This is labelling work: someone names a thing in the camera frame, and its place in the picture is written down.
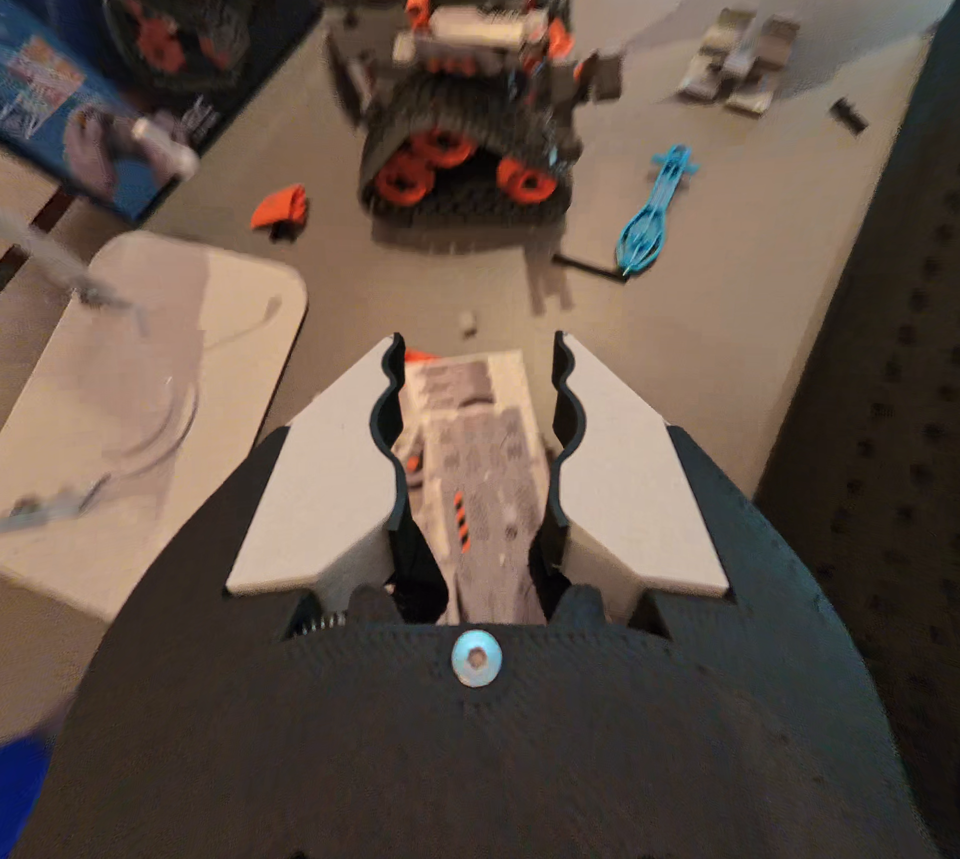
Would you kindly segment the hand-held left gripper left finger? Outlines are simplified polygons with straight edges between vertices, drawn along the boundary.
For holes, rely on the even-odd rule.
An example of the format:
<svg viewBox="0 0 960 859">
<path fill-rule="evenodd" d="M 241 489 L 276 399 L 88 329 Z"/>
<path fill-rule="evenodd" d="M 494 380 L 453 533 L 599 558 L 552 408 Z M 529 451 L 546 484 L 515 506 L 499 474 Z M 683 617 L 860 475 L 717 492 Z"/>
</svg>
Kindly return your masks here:
<svg viewBox="0 0 960 859">
<path fill-rule="evenodd" d="M 345 611 L 354 589 L 394 572 L 388 534 L 398 506 L 391 421 L 403 384 L 405 344 L 381 339 L 286 426 L 269 479 L 225 582 L 235 597 L 313 592 Z"/>
</svg>

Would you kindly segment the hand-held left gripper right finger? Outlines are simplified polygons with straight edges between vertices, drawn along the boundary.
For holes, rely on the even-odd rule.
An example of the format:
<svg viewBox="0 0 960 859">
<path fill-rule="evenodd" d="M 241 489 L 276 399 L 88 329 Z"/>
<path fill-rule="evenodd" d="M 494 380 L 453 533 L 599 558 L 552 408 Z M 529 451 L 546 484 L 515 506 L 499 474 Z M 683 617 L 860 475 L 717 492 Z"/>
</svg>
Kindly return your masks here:
<svg viewBox="0 0 960 859">
<path fill-rule="evenodd" d="M 570 332 L 556 393 L 546 570 L 596 590 L 627 625 L 648 593 L 720 600 L 730 581 L 664 418 Z"/>
</svg>

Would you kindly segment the white sticker sheet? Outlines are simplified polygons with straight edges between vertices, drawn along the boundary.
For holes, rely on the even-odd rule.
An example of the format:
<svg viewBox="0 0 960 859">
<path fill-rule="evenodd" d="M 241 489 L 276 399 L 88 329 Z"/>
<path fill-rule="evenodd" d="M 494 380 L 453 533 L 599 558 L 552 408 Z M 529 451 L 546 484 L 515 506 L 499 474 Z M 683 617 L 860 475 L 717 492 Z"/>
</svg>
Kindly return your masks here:
<svg viewBox="0 0 960 859">
<path fill-rule="evenodd" d="M 548 460 L 522 353 L 408 350 L 399 402 L 393 453 L 448 592 L 438 622 L 544 625 L 530 555 Z"/>
</svg>

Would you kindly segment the grey orange tracked toy robot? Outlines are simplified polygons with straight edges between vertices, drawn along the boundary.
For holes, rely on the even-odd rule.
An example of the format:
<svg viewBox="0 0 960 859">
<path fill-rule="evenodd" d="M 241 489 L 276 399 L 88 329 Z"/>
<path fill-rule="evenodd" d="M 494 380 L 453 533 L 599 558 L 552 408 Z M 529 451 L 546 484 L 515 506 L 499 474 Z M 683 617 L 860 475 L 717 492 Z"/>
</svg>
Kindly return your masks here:
<svg viewBox="0 0 960 859">
<path fill-rule="evenodd" d="M 621 52 L 579 54 L 572 0 L 319 0 L 338 99 L 366 132 L 383 221 L 551 225 L 571 203 L 575 111 L 618 100 Z"/>
</svg>

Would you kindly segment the white book stand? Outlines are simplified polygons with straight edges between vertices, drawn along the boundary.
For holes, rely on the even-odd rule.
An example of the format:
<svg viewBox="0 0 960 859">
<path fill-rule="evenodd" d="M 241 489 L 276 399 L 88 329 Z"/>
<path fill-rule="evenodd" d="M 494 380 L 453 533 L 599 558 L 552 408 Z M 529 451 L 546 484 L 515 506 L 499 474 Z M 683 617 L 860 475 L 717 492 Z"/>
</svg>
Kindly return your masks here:
<svg viewBox="0 0 960 859">
<path fill-rule="evenodd" d="M 113 620 L 252 449 L 306 315 L 289 265 L 137 230 L 89 264 L 2 424 L 2 580 Z"/>
</svg>

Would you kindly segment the long black toy axle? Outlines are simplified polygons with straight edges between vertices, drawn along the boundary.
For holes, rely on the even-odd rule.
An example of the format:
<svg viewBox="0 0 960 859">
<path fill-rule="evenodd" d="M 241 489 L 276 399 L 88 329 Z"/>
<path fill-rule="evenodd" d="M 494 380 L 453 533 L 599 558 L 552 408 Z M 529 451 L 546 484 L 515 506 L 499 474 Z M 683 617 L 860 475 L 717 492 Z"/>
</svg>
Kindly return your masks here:
<svg viewBox="0 0 960 859">
<path fill-rule="evenodd" d="M 619 284 L 626 284 L 630 279 L 630 274 L 619 266 L 597 265 L 560 252 L 554 253 L 551 256 L 551 262 L 562 268 L 576 270 L 594 277 L 605 278 Z"/>
</svg>

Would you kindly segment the light blue brick tool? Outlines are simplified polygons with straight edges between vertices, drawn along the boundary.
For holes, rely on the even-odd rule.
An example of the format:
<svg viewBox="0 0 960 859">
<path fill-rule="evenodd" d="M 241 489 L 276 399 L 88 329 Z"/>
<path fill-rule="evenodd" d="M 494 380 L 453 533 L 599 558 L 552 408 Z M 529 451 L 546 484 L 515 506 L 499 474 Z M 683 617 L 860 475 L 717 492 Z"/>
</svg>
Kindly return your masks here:
<svg viewBox="0 0 960 859">
<path fill-rule="evenodd" d="M 700 168 L 692 161 L 692 149 L 686 144 L 671 145 L 666 152 L 654 154 L 651 164 L 656 167 L 651 191 L 623 226 L 614 251 L 618 272 L 624 279 L 643 274 L 657 261 L 666 242 L 667 211 L 682 181 Z"/>
</svg>

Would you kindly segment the orange toy cone part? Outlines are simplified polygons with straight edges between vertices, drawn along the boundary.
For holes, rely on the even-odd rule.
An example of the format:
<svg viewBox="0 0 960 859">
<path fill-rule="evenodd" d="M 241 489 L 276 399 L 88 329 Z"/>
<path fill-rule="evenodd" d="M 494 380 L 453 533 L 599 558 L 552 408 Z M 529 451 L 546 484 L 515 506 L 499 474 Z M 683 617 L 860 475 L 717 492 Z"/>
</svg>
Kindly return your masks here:
<svg viewBox="0 0 960 859">
<path fill-rule="evenodd" d="M 295 241 L 308 217 L 306 188 L 297 183 L 268 194 L 254 209 L 249 227 L 269 234 L 270 239 Z"/>
</svg>

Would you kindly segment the grey toy plate assembly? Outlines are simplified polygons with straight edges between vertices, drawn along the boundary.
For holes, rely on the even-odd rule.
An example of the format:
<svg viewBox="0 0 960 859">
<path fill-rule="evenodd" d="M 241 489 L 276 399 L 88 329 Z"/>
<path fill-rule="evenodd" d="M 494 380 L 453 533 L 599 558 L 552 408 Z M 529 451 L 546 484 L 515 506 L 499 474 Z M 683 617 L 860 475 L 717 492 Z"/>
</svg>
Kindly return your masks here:
<svg viewBox="0 0 960 859">
<path fill-rule="evenodd" d="M 762 118 L 781 89 L 800 29 L 790 15 L 760 18 L 749 8 L 724 7 L 678 83 L 678 97 Z"/>
</svg>

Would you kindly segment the blue robot kit box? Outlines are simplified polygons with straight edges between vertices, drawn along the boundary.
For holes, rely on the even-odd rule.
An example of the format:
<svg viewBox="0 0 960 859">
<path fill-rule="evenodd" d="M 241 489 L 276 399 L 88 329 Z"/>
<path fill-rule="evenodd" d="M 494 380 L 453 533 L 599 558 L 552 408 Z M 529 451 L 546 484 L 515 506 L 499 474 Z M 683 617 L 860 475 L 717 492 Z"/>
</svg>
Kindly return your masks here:
<svg viewBox="0 0 960 859">
<path fill-rule="evenodd" d="M 2 0 L 2 142 L 137 223 L 315 23 L 314 0 Z"/>
</svg>

